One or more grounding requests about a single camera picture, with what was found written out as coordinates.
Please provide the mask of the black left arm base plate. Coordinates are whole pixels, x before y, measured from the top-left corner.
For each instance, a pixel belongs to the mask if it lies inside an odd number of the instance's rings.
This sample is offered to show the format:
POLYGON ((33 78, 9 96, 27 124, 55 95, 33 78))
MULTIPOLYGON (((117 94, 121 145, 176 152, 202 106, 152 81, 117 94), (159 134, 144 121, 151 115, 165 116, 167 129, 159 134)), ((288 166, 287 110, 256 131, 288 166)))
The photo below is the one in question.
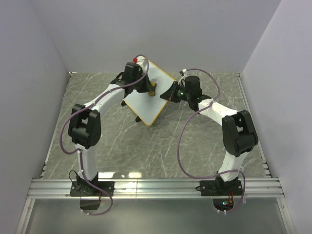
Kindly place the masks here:
MULTIPOLYGON (((115 182, 113 181, 92 181, 92 183, 107 192, 110 196, 113 196, 114 188, 115 188, 115 182)), ((85 196, 107 196, 103 192, 100 193, 100 191, 88 183, 86 183, 84 180, 77 182, 74 181, 71 185, 71 190, 69 193, 72 197, 85 197, 85 196)))

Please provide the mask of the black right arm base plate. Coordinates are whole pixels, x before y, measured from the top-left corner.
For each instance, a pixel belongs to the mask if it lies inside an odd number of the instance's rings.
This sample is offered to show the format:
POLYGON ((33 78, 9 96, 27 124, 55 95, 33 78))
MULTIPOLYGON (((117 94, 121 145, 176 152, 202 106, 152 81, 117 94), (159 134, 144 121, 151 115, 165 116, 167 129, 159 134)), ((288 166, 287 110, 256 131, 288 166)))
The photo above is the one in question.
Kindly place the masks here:
POLYGON ((238 177, 224 182, 219 176, 215 180, 201 180, 195 190, 200 192, 201 196, 242 195, 243 185, 238 177))

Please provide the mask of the yellow and black eraser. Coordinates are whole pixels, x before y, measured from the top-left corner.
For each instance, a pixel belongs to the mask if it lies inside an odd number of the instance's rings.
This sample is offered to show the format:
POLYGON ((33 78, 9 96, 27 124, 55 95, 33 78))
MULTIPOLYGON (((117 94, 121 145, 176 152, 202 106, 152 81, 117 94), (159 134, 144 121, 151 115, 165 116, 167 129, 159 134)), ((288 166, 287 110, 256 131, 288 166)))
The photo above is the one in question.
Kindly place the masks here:
POLYGON ((151 82, 150 83, 150 87, 149 87, 149 92, 148 95, 153 97, 156 94, 156 83, 155 82, 151 82))

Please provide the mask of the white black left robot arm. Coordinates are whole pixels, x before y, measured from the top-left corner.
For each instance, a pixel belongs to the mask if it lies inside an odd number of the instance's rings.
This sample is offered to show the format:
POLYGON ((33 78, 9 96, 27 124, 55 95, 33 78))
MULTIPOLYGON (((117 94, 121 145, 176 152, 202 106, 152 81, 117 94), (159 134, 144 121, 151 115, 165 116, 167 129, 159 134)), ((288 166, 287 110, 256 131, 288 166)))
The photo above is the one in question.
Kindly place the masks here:
POLYGON ((87 196, 98 192, 99 184, 93 181, 98 175, 95 153, 90 148, 101 137, 101 116, 132 93, 147 94, 149 97, 156 95, 156 83, 148 77, 149 67, 147 58, 135 57, 99 96, 84 105, 74 105, 71 116, 65 122, 69 123, 68 135, 76 149, 72 152, 62 150, 68 155, 78 154, 78 177, 84 180, 81 190, 87 196))

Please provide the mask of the yellow framed whiteboard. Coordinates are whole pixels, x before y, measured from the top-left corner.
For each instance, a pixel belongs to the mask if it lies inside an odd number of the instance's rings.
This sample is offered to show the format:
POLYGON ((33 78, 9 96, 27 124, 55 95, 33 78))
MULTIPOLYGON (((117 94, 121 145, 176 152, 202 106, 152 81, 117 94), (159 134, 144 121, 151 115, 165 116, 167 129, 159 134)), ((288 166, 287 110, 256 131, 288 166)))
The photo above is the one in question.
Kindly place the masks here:
POLYGON ((149 61, 148 69, 150 82, 156 83, 155 96, 151 97, 148 93, 138 93, 134 90, 124 98, 124 101, 133 113, 140 117, 140 122, 151 126, 168 102, 161 99, 160 95, 171 87, 175 79, 151 61, 149 61))

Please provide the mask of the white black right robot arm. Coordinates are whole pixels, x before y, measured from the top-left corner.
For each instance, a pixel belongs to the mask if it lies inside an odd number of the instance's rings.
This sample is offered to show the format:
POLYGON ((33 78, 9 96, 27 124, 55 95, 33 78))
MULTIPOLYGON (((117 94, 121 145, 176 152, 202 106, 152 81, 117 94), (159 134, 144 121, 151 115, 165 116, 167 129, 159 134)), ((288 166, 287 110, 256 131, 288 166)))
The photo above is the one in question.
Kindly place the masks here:
POLYGON ((258 144, 250 112, 230 109, 204 95, 199 77, 187 76, 185 72, 160 97, 174 103, 185 101, 196 114, 206 116, 222 127, 226 154, 216 175, 215 189, 219 194, 226 195, 232 190, 232 182, 237 180, 244 159, 258 144))

